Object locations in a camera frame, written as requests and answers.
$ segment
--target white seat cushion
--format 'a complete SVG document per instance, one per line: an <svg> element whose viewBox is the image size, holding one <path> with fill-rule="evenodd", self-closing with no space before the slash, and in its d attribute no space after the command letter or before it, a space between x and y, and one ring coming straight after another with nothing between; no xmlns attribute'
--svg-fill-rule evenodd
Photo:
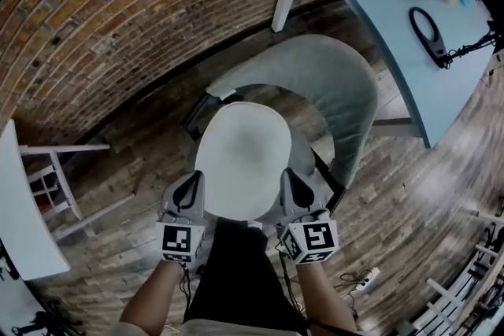
<svg viewBox="0 0 504 336"><path fill-rule="evenodd" d="M205 175L205 210L231 220L269 211L291 153L291 133L273 109L234 102L210 121L196 155Z"/></svg>

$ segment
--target chair backrest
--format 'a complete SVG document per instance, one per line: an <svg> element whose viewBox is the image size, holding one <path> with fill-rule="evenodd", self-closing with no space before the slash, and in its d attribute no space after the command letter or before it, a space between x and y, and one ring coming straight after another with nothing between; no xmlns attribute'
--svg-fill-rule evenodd
<svg viewBox="0 0 504 336"><path fill-rule="evenodd" d="M302 35L236 66L206 92L224 100L252 84L290 90L321 112L334 142L331 174L348 188L376 112L376 81L367 61L340 41Z"/></svg>

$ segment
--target curved brick wall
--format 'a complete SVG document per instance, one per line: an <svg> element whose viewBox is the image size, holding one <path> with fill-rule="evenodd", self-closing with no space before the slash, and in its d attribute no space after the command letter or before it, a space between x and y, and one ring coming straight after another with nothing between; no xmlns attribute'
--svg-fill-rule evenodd
<svg viewBox="0 0 504 336"><path fill-rule="evenodd" d="M13 116L22 142L74 141L169 69L270 18L275 2L0 0L0 127Z"/></svg>

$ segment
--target wooden floor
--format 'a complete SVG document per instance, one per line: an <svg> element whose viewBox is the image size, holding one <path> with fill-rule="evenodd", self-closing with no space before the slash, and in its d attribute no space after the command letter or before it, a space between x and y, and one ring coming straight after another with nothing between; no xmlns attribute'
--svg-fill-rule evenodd
<svg viewBox="0 0 504 336"><path fill-rule="evenodd" d="M140 101L99 135L98 140L112 145L109 152L81 155L69 164L71 187L84 214L132 190L138 196L95 224L96 236L75 234L61 243L70 272L35 282L46 296L60 298L75 318L83 320L88 334L102 334L118 319L159 260L155 204L165 187L184 173L191 146L180 127L184 114L222 72L303 32L333 36L364 54L379 80L380 117L405 116L372 40L342 3L296 17L281 33L266 30L254 35ZM369 334L389 334L397 322L419 315L433 297L425 280L449 283L481 235L482 226L469 211L497 208L504 182L503 71L496 71L490 87L488 78L482 79L434 149L425 149L415 138L368 139L354 183L334 215L341 250L325 267L335 285L344 272L380 269L365 294L355 294L358 326ZM331 160L332 141L324 121L302 99L271 87L256 88L247 98L278 110L303 130L326 161ZM280 274L278 257L271 252L271 258ZM288 269L294 275L293 266ZM293 287L300 299L297 284ZM167 324L179 329L184 308L185 300L177 292Z"/></svg>

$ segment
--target light blue table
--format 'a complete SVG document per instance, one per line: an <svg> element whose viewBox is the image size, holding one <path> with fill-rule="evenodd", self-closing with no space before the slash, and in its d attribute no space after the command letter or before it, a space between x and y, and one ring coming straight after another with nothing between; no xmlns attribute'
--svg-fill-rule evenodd
<svg viewBox="0 0 504 336"><path fill-rule="evenodd" d="M273 31L284 27L292 1L278 0ZM433 147L474 91L493 49L484 48L457 59L450 70L440 69L414 34L408 12L413 6L424 9L438 25L447 50L456 50L477 42L488 32L484 11L474 0L466 7L444 0L345 1L371 31L410 115L407 119L375 121L372 134L422 137L426 147Z"/></svg>

